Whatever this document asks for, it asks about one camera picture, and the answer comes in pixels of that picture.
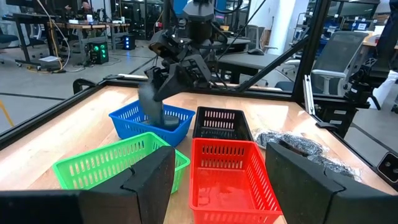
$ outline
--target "plastic basket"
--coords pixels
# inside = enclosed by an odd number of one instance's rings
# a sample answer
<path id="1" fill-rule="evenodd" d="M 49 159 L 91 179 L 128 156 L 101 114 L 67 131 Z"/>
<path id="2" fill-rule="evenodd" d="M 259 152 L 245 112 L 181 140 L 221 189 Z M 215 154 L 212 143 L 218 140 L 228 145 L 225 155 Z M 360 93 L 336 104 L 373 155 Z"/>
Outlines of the plastic basket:
<path id="1" fill-rule="evenodd" d="M 154 133 L 144 133 L 56 162 L 53 170 L 63 189 L 90 189 L 127 169 L 162 146 L 169 146 Z M 190 160 L 175 151 L 172 193 L 180 187 Z"/>
<path id="2" fill-rule="evenodd" d="M 243 111 L 198 107 L 192 138 L 253 141 Z"/>
<path id="3" fill-rule="evenodd" d="M 161 137 L 171 146 L 175 147 L 180 144 L 187 135 L 195 112 L 175 106 L 164 105 L 164 113 L 167 115 L 177 116 L 180 119 L 180 126 L 174 131 L 168 131 L 140 123 L 147 120 L 148 115 L 144 114 L 138 100 L 118 109 L 109 114 L 109 116 L 112 118 L 114 127 L 121 139 L 126 139 L 137 134 L 150 131 Z"/>
<path id="4" fill-rule="evenodd" d="M 195 224 L 274 223 L 282 215 L 251 141 L 194 139 L 189 200 Z"/>

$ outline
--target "black basket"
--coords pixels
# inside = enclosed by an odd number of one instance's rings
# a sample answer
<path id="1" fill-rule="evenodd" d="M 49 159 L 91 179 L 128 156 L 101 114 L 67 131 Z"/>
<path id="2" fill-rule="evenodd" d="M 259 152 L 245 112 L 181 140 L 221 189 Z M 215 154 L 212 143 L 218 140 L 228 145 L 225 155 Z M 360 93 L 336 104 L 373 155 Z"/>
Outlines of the black basket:
<path id="1" fill-rule="evenodd" d="M 253 141 L 243 111 L 198 107 L 192 138 Z"/>

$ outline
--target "red basket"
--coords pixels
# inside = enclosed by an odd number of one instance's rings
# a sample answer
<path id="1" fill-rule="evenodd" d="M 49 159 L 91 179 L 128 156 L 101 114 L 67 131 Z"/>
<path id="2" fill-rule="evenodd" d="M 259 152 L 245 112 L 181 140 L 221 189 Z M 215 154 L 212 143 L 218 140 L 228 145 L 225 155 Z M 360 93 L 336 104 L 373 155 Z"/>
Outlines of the red basket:
<path id="1" fill-rule="evenodd" d="M 195 138 L 189 200 L 195 224 L 274 223 L 282 215 L 251 141 Z"/>

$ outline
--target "computer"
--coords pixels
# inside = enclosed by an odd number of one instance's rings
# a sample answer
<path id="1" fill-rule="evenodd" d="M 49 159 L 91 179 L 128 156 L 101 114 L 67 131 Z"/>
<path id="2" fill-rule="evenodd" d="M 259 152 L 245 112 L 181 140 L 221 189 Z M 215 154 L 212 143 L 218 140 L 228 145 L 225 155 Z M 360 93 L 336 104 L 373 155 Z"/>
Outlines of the computer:
<path id="1" fill-rule="evenodd" d="M 34 1 L 36 0 L 6 0 L 6 4 L 10 6 L 34 7 Z"/>

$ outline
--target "concrete floor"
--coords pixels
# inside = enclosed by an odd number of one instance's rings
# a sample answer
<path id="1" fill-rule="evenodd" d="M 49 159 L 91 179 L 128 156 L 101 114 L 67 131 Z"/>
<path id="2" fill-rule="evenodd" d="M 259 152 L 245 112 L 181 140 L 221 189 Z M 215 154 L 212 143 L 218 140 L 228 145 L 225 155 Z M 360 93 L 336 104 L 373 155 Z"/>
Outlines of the concrete floor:
<path id="1" fill-rule="evenodd" d="M 95 65 L 81 72 L 35 73 L 28 71 L 25 66 L 22 68 L 16 67 L 14 62 L 0 64 L 0 100 L 3 101 L 13 122 L 18 124 L 56 105 L 61 99 L 71 97 L 73 95 L 72 83 L 77 78 L 99 82 L 110 74 L 133 73 L 144 75 L 144 70 L 155 64 L 155 61 L 152 60 L 155 53 L 147 48 L 145 41 L 137 41 L 136 44 L 137 48 L 132 51 L 110 51 L 111 62 L 104 65 Z M 36 49 L 29 48 L 29 52 L 38 54 L 45 52 L 45 49 L 43 45 Z M 9 49 L 7 52 L 7 55 L 13 58 L 22 58 L 23 56 L 20 49 Z M 79 67 L 73 66 L 77 63 L 77 60 L 77 56 L 72 55 L 66 70 L 78 69 Z M 264 80 L 268 81 L 269 86 L 274 86 L 279 81 L 286 81 L 286 78 L 277 72 L 272 72 Z M 259 84 L 264 85 L 265 82 L 262 80 Z M 345 137 L 350 145 L 375 166 L 387 151 L 386 148 L 398 149 L 398 142 L 396 141 L 398 114 L 390 112 L 397 94 L 398 85 L 394 85 L 381 111 L 360 110 L 354 119 L 353 127 L 349 129 Z M 0 133 L 9 128 L 10 125 L 4 115 L 0 113 Z"/>

